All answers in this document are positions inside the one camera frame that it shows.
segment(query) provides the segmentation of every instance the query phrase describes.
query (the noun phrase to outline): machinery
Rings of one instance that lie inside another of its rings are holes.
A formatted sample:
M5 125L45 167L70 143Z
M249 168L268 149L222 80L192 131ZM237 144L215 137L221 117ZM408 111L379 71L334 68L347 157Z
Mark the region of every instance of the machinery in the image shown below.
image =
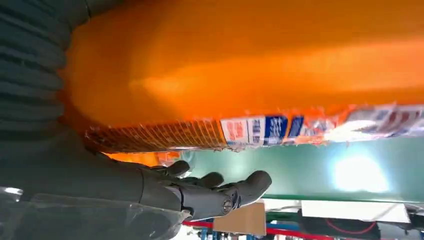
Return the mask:
M57 121L71 32L113 1L0 3L0 235L6 239L168 239L182 220L224 216L260 198L270 176L226 184L177 178L89 151Z

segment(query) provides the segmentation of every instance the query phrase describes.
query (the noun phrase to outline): cardboard box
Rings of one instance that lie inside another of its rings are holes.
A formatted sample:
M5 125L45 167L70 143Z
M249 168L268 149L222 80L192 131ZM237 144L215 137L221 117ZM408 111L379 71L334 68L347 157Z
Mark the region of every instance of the cardboard box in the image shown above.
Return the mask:
M267 234L265 221L265 204L263 201L258 201L233 210L227 216L215 218L213 230L265 236Z

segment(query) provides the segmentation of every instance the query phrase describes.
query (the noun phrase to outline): gray robotic arm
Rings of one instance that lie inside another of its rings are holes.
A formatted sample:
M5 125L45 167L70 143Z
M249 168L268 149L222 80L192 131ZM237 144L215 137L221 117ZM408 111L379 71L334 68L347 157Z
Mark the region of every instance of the gray robotic arm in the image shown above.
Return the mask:
M216 174L180 179L176 173L185 163L149 168L116 162L88 151L57 122L63 106L56 93L63 83L56 70L65 66L72 30L114 4L0 1L0 187L22 189L22 201L40 193L125 201L184 211L191 220L224 216L256 201L271 184L266 172L221 187Z

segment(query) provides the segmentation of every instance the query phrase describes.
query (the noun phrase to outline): red pipe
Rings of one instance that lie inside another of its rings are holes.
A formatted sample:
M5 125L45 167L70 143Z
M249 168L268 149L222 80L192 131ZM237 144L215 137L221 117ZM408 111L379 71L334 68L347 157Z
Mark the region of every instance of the red pipe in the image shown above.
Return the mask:
M202 228L213 228L212 222L204 222L204 221L184 221L182 224L186 226L192 226L192 227L202 227ZM293 236L303 239L315 239L315 240L334 240L334 238L329 236L321 236L321 235L311 235L311 234L305 234L299 231L292 231L292 230L283 230L283 229L276 229L276 228L266 228L267 234L276 234L276 235L285 235L285 236Z

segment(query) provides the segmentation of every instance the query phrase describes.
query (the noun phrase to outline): green table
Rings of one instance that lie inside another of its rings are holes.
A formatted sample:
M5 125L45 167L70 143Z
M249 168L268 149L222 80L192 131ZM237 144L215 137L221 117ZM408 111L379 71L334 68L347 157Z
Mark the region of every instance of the green table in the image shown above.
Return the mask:
M197 151L192 174L232 182L265 170L273 199L424 203L423 156L424 138Z

